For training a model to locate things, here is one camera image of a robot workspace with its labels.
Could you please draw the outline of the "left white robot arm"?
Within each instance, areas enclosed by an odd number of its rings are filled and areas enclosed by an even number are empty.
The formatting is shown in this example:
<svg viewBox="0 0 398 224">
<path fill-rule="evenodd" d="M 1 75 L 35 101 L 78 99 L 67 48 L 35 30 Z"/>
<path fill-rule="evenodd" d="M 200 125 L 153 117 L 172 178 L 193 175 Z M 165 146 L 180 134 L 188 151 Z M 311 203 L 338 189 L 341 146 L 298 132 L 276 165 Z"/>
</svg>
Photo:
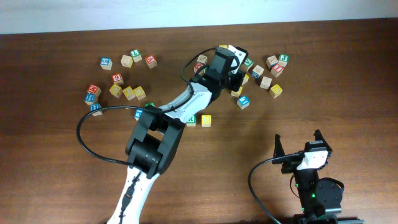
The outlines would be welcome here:
<svg viewBox="0 0 398 224">
<path fill-rule="evenodd" d="M 247 50 L 240 47 L 215 48 L 211 63 L 196 71 L 183 93 L 166 105 L 143 110 L 127 142 L 127 177 L 109 223 L 139 223 L 150 189 L 173 161 L 187 121 L 225 88 L 240 88 L 244 78 L 240 66 L 247 57 Z"/>
</svg>

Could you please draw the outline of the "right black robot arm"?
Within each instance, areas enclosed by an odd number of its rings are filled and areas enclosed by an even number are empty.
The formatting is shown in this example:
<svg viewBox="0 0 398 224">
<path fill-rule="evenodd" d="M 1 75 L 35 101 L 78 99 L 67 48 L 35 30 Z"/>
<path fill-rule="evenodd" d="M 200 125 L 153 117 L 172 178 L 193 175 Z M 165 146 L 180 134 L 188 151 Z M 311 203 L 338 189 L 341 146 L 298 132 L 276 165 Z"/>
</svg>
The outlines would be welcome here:
<svg viewBox="0 0 398 224">
<path fill-rule="evenodd" d="M 302 151 L 286 154 L 275 135 L 273 164 L 282 166 L 282 174 L 292 174 L 302 206 L 302 214 L 293 217 L 294 223 L 364 223 L 358 218 L 338 218 L 342 212 L 341 201 L 345 186 L 329 177 L 319 178 L 318 171 L 328 164 L 332 148 L 325 141 L 320 130 L 313 134 L 315 139 L 305 143 Z"/>
</svg>

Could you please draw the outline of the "green R wooden block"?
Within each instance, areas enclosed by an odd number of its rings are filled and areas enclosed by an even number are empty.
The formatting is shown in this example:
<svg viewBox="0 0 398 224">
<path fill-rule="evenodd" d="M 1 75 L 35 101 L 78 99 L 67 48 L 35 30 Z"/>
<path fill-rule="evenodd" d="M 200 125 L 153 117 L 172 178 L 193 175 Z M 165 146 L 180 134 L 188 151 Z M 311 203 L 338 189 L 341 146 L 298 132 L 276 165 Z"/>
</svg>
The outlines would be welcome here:
<svg viewBox="0 0 398 224">
<path fill-rule="evenodd" d="M 187 121 L 186 125 L 189 126 L 189 127 L 195 127 L 195 126 L 196 126 L 196 123 L 197 123 L 196 116 L 193 115 L 193 116 Z"/>
</svg>

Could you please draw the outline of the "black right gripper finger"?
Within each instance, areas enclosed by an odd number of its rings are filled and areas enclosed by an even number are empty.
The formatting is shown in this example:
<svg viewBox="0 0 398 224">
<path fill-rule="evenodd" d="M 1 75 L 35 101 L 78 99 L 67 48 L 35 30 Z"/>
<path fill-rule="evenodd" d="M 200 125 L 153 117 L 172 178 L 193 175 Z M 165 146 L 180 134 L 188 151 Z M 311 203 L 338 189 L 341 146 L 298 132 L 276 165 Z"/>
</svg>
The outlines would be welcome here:
<svg viewBox="0 0 398 224">
<path fill-rule="evenodd" d="M 285 152 L 280 141 L 280 135 L 275 134 L 274 136 L 274 152 L 272 164 L 281 164 L 284 161 Z"/>
<path fill-rule="evenodd" d="M 315 136 L 315 140 L 316 140 L 316 141 L 325 142 L 325 139 L 324 139 L 324 137 L 322 136 L 322 133 L 321 133 L 321 131 L 320 131 L 319 129 L 316 129 L 313 135 Z"/>
</svg>

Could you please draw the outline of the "yellow S wooden block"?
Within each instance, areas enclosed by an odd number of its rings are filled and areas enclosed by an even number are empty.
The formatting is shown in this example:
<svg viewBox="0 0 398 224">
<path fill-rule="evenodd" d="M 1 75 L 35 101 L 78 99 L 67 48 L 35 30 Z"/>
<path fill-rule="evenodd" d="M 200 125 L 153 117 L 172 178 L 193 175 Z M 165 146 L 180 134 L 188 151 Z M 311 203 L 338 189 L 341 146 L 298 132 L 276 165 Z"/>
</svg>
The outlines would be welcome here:
<svg viewBox="0 0 398 224">
<path fill-rule="evenodd" d="M 211 126 L 211 115 L 204 114 L 201 116 L 201 126 L 210 127 Z"/>
</svg>

